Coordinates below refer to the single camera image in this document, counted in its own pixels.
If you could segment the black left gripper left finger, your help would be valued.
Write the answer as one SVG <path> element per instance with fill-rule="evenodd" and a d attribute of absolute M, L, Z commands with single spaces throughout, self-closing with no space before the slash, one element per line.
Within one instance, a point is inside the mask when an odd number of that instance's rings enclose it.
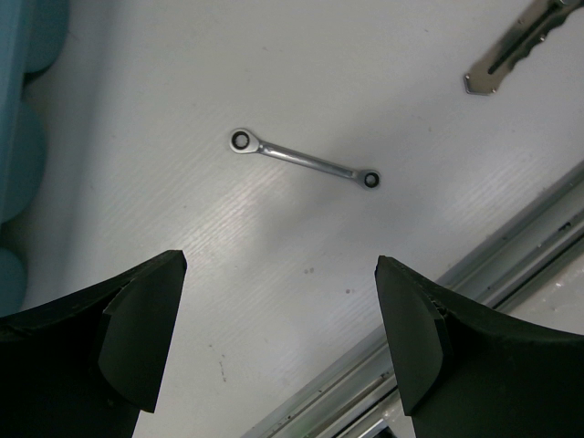
<path fill-rule="evenodd" d="M 187 262 L 165 251 L 1 319 L 4 437 L 131 437 L 154 412 Z"/>

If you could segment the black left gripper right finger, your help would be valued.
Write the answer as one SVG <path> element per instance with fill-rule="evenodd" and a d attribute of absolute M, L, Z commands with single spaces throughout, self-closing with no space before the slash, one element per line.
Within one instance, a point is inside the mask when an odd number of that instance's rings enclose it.
<path fill-rule="evenodd" d="M 382 256 L 382 320 L 419 437 L 580 437 L 583 338 L 499 313 Z"/>

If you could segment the small silver ratchet wrench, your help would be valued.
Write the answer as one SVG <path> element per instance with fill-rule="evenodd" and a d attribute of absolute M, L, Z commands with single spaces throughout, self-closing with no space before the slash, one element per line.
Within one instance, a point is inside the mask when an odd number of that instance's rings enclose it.
<path fill-rule="evenodd" d="M 381 174 L 373 169 L 352 169 L 329 162 L 300 151 L 263 141 L 245 128 L 237 128 L 229 134 L 229 147 L 237 154 L 260 154 L 282 162 L 324 172 L 355 182 L 364 190 L 376 190 L 381 185 Z"/>

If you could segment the silver utility knife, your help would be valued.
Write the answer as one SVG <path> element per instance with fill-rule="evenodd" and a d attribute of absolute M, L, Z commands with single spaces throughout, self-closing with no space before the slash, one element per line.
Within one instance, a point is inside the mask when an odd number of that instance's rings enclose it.
<path fill-rule="evenodd" d="M 464 74 L 465 91 L 478 96 L 495 94 L 515 65 L 582 7 L 582 1 L 532 1 Z"/>

